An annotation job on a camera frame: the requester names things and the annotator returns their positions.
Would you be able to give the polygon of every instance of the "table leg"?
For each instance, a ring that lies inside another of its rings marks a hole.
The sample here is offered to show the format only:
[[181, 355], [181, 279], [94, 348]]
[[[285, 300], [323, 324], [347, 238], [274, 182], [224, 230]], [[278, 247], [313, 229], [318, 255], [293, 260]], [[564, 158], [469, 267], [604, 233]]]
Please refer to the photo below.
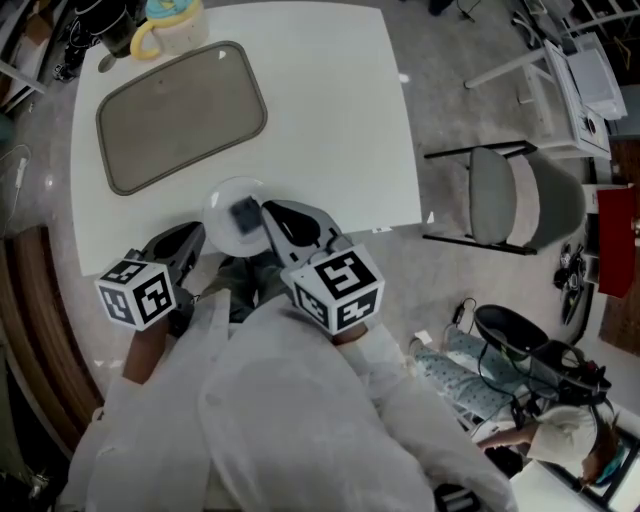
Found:
[[511, 62], [507, 62], [502, 66], [498, 66], [497, 68], [494, 68], [491, 71], [487, 71], [486, 73], [483, 73], [482, 75], [474, 78], [473, 80], [467, 80], [464, 83], [464, 86], [467, 89], [473, 89], [478, 85], [481, 85], [485, 82], [488, 82], [489, 80], [493, 80], [494, 78], [497, 78], [501, 75], [509, 73], [514, 69], [520, 68], [522, 66], [526, 66], [527, 64], [532, 64], [540, 59], [543, 59], [544, 56], [545, 56], [544, 48], [540, 48], [538, 50], [529, 52], [526, 55], [523, 55], [522, 57], [518, 57], [517, 59], [512, 60]]
[[7, 64], [2, 60], [0, 60], [0, 73], [4, 73], [5, 75], [8, 75], [11, 78], [14, 78], [15, 80], [20, 80], [21, 82], [24, 82], [29, 87], [31, 87], [32, 89], [35, 89], [41, 94], [45, 94], [47, 92], [46, 85], [38, 82], [37, 80], [34, 80], [30, 76], [25, 75], [21, 71], [17, 70], [13, 66], [10, 66], [9, 64]]

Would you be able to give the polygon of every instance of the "hand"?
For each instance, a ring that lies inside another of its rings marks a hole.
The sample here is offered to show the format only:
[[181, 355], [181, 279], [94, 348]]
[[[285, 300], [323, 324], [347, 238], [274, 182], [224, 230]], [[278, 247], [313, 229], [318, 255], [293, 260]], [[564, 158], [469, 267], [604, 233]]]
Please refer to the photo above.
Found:
[[125, 379], [138, 384], [144, 384], [149, 380], [164, 354], [168, 332], [169, 321], [165, 316], [146, 330], [134, 334], [122, 371]]
[[356, 341], [359, 338], [362, 338], [367, 333], [367, 326], [364, 323], [360, 323], [358, 325], [354, 325], [350, 327], [346, 331], [342, 331], [340, 334], [336, 334], [331, 343], [333, 343], [336, 347], [340, 345], [344, 345], [345, 343], [351, 343], [352, 341]]
[[494, 443], [490, 443], [488, 439], [484, 439], [478, 443], [478, 448], [480, 448], [483, 452], [487, 451], [489, 448], [497, 448], [498, 446]]

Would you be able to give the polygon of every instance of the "gray chair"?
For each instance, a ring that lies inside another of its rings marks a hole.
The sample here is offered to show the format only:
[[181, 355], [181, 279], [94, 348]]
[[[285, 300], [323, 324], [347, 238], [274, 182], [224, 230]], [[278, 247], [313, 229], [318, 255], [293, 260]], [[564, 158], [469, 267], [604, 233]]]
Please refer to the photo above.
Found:
[[[501, 155], [495, 150], [515, 149]], [[469, 217], [471, 235], [466, 239], [423, 235], [437, 240], [520, 255], [537, 254], [557, 240], [571, 235], [585, 216], [585, 198], [580, 182], [537, 152], [527, 141], [444, 151], [425, 159], [469, 153]], [[535, 176], [540, 214], [533, 237], [524, 246], [507, 243], [516, 218], [516, 183], [509, 159], [524, 156]]]

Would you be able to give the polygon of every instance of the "concrete floor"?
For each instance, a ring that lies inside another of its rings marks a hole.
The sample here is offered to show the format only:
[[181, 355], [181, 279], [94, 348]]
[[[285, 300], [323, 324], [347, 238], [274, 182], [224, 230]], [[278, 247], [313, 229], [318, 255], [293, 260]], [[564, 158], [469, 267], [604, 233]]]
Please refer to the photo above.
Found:
[[[228, 3], [235, 2], [205, 1], [207, 6]], [[561, 326], [561, 295], [552, 285], [559, 244], [538, 256], [520, 257], [420, 238], [427, 229], [467, 231], [464, 167], [460, 160], [425, 162], [423, 153], [522, 139], [535, 133], [531, 105], [520, 106], [516, 100], [517, 88], [523, 80], [518, 73], [472, 91], [462, 86], [464, 79], [527, 51], [509, 23], [508, 2], [482, 2], [474, 10], [476, 23], [462, 21], [455, 7], [434, 18], [424, 1], [352, 3], [382, 9], [398, 71], [408, 77], [403, 89], [425, 219], [424, 225], [354, 235], [356, 241], [366, 244], [387, 280], [380, 318], [402, 346], [406, 346], [414, 332], [423, 329], [437, 341], [455, 306], [465, 297], [473, 296], [479, 304], [509, 306], [549, 335], [568, 338], [577, 322], [569, 328]], [[51, 81], [46, 96], [31, 98], [32, 111], [23, 108], [17, 115], [13, 143], [28, 144], [33, 158], [7, 234], [34, 224], [49, 227], [67, 314], [90, 371], [106, 392], [111, 376], [120, 371], [131, 332], [106, 320], [93, 279], [80, 275], [69, 186], [70, 134], [77, 85], [77, 80], [69, 84]], [[17, 151], [1, 164], [3, 224], [13, 203], [19, 157]], [[583, 179], [584, 162], [574, 160], [562, 165]], [[515, 162], [515, 167], [521, 199], [516, 232], [524, 242], [534, 227], [531, 219], [537, 217], [537, 196], [526, 164]], [[427, 225], [431, 212], [435, 223]], [[219, 261], [220, 257], [215, 255], [201, 259], [188, 280], [193, 291], [205, 287], [215, 275]]]

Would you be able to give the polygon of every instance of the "white table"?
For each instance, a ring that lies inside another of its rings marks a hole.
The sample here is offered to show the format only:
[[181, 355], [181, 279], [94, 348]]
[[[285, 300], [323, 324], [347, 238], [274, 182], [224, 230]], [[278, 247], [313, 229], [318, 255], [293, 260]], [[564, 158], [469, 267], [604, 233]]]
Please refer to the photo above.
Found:
[[[543, 59], [547, 63], [549, 73], [535, 65]], [[533, 144], [544, 149], [545, 153], [555, 159], [599, 157], [611, 160], [609, 136], [604, 119], [582, 104], [566, 56], [550, 41], [544, 41], [543, 47], [538, 50], [483, 73], [473, 80], [467, 80], [464, 85], [472, 89], [518, 68], [522, 68], [525, 73], [531, 95], [530, 98], [520, 99], [520, 103], [535, 103], [538, 119], [544, 128], [542, 137], [532, 140]], [[557, 88], [565, 107], [565, 123], [555, 121], [543, 81], [550, 82]], [[589, 131], [587, 119], [593, 121], [596, 127], [595, 134]]]
[[345, 232], [417, 223], [420, 198], [409, 121], [378, 9], [272, 2], [207, 10], [210, 38], [246, 50], [268, 121], [256, 138], [201, 160], [131, 196], [105, 176], [96, 110], [115, 88], [169, 60], [86, 54], [71, 144], [71, 199], [83, 275], [181, 222], [200, 220], [206, 193], [232, 176], [264, 182], [272, 196], [326, 210]]

